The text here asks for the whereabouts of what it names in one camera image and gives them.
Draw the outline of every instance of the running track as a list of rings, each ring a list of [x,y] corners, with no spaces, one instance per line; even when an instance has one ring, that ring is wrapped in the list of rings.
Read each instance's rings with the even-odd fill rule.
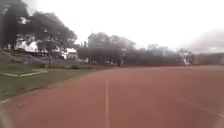
[[[223,128],[224,69],[93,72],[4,108],[15,128]]]

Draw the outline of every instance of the tree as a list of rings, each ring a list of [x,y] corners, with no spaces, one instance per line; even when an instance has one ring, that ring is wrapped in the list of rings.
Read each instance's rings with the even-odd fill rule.
[[[179,49],[177,50],[177,54],[181,57],[182,62],[185,65],[192,65],[194,60],[194,55],[192,52],[188,51],[187,49]]]
[[[144,66],[175,66],[180,65],[180,60],[178,54],[167,47],[152,45],[147,49],[127,51],[124,56],[124,63]]]
[[[4,13],[4,8],[0,4],[0,48],[3,47],[3,13]]]
[[[88,37],[88,45],[90,48],[106,48],[109,47],[109,36],[106,33],[91,34]]]
[[[22,24],[23,19],[28,17],[27,5],[21,0],[6,2],[3,9],[2,19],[2,45],[8,44],[14,50],[18,38],[18,25]]]
[[[41,51],[50,53],[55,49],[66,50],[65,48],[72,47],[77,39],[76,34],[53,13],[36,12],[28,20],[24,24],[25,27],[22,27],[21,34],[23,37],[30,35],[37,44],[40,43],[37,46]]]
[[[87,42],[84,41],[84,48],[87,48]]]
[[[110,37],[110,45],[116,49],[130,50],[134,49],[135,43],[125,37],[113,35]]]
[[[79,47],[77,49],[78,57],[82,60],[82,62],[90,56],[90,49]]]

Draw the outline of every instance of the grass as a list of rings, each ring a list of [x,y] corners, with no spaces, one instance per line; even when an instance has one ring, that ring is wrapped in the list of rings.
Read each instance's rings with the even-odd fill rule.
[[[0,100],[7,99],[28,91],[45,88],[51,84],[78,77],[85,71],[51,71],[27,77],[10,77],[0,75]]]
[[[32,68],[25,67],[23,64],[0,64],[1,73],[10,73],[10,74],[26,74],[34,72]]]

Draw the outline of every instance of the bush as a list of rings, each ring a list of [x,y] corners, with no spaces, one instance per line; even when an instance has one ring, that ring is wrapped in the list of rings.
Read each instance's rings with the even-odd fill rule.
[[[9,62],[10,63],[14,63],[14,64],[17,64],[17,63],[23,64],[24,60],[14,60],[14,59],[11,59]]]
[[[52,64],[49,68],[51,68],[51,69],[67,69],[67,67],[65,67],[65,66],[55,65],[55,64]]]
[[[46,64],[42,62],[31,62],[31,66],[35,68],[45,68]]]
[[[93,66],[91,66],[91,65],[73,65],[73,66],[69,67],[69,69],[90,70],[90,69],[93,69]]]

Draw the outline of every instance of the track surface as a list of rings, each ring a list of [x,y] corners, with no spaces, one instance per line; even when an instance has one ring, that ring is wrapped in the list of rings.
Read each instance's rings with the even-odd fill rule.
[[[99,71],[5,103],[16,128],[223,128],[222,67]]]

